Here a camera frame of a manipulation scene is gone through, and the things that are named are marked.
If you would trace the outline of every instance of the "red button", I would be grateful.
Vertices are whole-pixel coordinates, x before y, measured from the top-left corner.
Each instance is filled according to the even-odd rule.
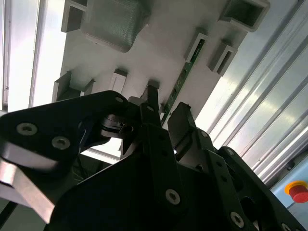
[[[303,185],[296,185],[290,188],[289,194],[296,203],[308,202],[308,189]]]

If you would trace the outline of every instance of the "emergency stop button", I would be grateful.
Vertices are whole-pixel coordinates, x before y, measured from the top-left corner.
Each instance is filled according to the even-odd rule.
[[[303,180],[293,181],[288,183],[284,192],[291,196],[294,202],[296,203],[305,203],[308,202],[308,184]]]

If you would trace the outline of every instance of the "cable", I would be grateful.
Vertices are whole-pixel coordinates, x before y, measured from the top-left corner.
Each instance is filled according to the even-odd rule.
[[[6,207],[0,213],[0,229],[3,227],[7,219],[10,217],[16,206],[17,203],[9,201]]]
[[[86,171],[81,164],[81,160],[80,160],[79,156],[77,157],[77,163],[79,165],[80,173],[81,173],[81,176],[83,177],[83,179],[88,178],[88,175],[86,174]]]

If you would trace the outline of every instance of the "screw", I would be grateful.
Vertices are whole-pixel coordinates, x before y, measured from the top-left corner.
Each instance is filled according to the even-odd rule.
[[[166,190],[166,199],[173,205],[178,205],[180,203],[180,195],[174,189]]]
[[[60,150],[65,150],[71,145],[69,139],[63,136],[56,136],[55,138],[52,139],[51,143],[54,148]]]
[[[197,165],[197,166],[196,166],[196,169],[198,169],[199,171],[203,172],[203,167],[202,167],[202,165]]]
[[[37,133],[38,128],[34,124],[21,123],[17,125],[16,130],[19,134],[23,136],[32,136]]]
[[[152,108],[152,107],[150,107],[150,106],[147,106],[147,108],[150,110],[150,111],[154,111],[154,109]]]
[[[287,226],[286,224],[282,223],[281,226],[282,226],[282,229],[283,229],[284,231],[291,231],[291,229],[289,228],[289,226]]]
[[[207,137],[207,133],[205,131],[201,131],[202,136]]]
[[[234,155],[234,152],[233,152],[232,150],[227,149],[227,151],[228,151],[228,153],[229,153],[230,155]]]
[[[122,103],[123,99],[121,99],[120,97],[116,97],[115,100],[117,100],[118,102]]]
[[[236,212],[230,213],[230,218],[233,221],[234,224],[236,224],[237,227],[243,228],[244,227],[244,221],[241,218],[241,216]]]

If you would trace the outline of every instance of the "corrugated metal panel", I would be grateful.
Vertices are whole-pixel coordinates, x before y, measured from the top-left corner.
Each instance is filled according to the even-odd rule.
[[[308,138],[308,2],[270,2],[196,120],[265,182]]]

